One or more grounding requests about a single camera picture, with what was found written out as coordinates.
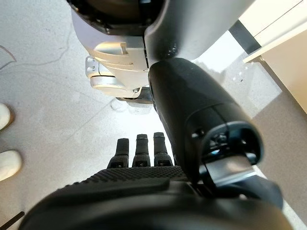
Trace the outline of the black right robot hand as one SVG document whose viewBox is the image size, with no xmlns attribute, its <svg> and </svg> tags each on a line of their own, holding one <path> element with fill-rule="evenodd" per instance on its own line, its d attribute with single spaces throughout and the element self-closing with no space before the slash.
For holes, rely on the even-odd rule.
<svg viewBox="0 0 307 230">
<path fill-rule="evenodd" d="M 106 169 L 59 189 L 24 217 L 22 230 L 290 230 L 279 186 L 257 175 L 258 130 L 207 72 L 183 58 L 150 67 L 165 133 L 117 142 Z"/>
</svg>

